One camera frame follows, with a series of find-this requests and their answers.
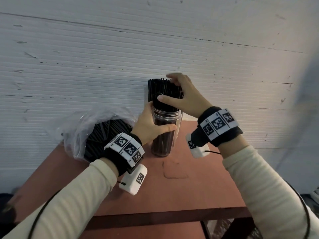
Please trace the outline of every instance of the right hand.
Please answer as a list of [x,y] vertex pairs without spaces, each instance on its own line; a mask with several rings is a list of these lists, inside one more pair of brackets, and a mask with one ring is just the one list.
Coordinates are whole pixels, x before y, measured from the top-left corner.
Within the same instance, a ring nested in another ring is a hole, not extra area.
[[206,100],[202,94],[195,88],[190,78],[182,73],[171,73],[166,75],[171,79],[171,83],[181,86],[184,92],[183,99],[177,99],[170,96],[159,95],[157,99],[165,104],[171,105],[190,116],[199,118],[199,116],[212,104]]

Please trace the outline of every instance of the clear plastic bag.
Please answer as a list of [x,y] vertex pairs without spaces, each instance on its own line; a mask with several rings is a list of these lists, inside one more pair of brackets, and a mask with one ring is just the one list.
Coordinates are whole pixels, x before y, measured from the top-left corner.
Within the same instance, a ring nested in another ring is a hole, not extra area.
[[126,107],[97,106],[88,111],[74,112],[69,116],[50,120],[44,129],[57,143],[64,142],[64,149],[69,156],[85,160],[86,139],[95,124],[111,119],[123,119],[131,126],[137,121]]

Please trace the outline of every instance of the left hand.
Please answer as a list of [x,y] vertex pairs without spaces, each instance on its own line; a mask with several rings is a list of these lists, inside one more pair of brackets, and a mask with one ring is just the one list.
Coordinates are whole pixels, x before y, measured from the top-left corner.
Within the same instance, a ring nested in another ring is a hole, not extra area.
[[157,136],[165,132],[171,132],[177,129],[175,124],[167,124],[162,126],[155,125],[153,122],[152,106],[152,101],[146,104],[142,114],[138,117],[138,121],[131,132],[138,136],[142,142],[142,145],[153,141],[155,138],[157,138]]

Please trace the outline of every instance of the white corrugated wall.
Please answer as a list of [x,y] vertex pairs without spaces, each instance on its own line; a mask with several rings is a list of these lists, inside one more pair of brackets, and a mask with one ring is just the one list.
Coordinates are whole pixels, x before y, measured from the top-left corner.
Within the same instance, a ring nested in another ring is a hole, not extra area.
[[265,158],[280,151],[318,38],[317,6],[0,0],[0,192],[20,186],[55,147],[43,122],[104,104],[138,115],[147,80],[169,72],[188,74],[214,105],[230,108]]

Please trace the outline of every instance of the hand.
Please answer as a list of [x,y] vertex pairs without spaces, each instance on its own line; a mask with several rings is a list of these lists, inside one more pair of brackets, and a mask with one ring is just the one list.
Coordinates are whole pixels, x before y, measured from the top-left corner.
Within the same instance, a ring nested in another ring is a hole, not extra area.
[[142,114],[138,117],[138,121],[131,132],[138,136],[142,142],[142,145],[153,141],[155,138],[157,138],[157,136],[165,132],[171,132],[177,129],[175,124],[167,124],[162,126],[155,125],[153,122],[152,105],[153,102],[146,104]]
[[171,82],[181,86],[184,92],[183,99],[172,98],[159,95],[157,99],[165,104],[181,109],[186,114],[198,118],[205,110],[212,107],[212,104],[206,100],[202,94],[195,88],[190,78],[182,73],[171,73],[166,75]]

